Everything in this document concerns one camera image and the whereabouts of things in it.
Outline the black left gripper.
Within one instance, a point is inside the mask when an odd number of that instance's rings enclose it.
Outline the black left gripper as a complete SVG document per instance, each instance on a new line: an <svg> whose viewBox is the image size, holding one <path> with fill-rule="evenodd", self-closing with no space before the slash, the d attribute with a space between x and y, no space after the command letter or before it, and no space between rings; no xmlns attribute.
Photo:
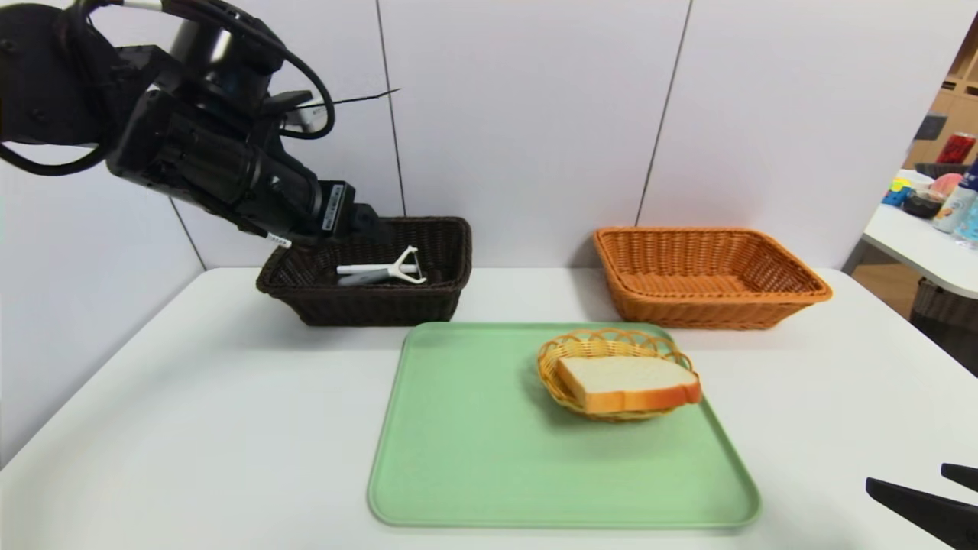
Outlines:
<svg viewBox="0 0 978 550"><path fill-rule="evenodd" d="M327 241L349 233L391 242L387 220L373 206L353 203L355 190L345 181L319 179L280 145L256 150L254 160L248 215L266 233L289 241Z"/></svg>

